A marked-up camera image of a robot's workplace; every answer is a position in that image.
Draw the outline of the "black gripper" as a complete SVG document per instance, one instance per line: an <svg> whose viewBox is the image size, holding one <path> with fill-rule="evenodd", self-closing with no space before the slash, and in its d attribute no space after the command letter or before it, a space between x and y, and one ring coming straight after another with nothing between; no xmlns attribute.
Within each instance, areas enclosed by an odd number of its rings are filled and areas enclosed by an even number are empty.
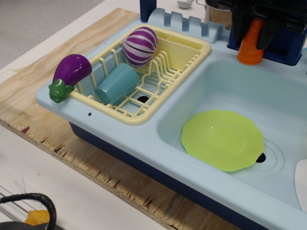
<svg viewBox="0 0 307 230"><path fill-rule="evenodd" d="M307 27L307 2L305 0L220 0L232 12L234 37L242 41L254 18L264 20L257 49L265 50L276 34L288 29L302 34Z"/></svg>

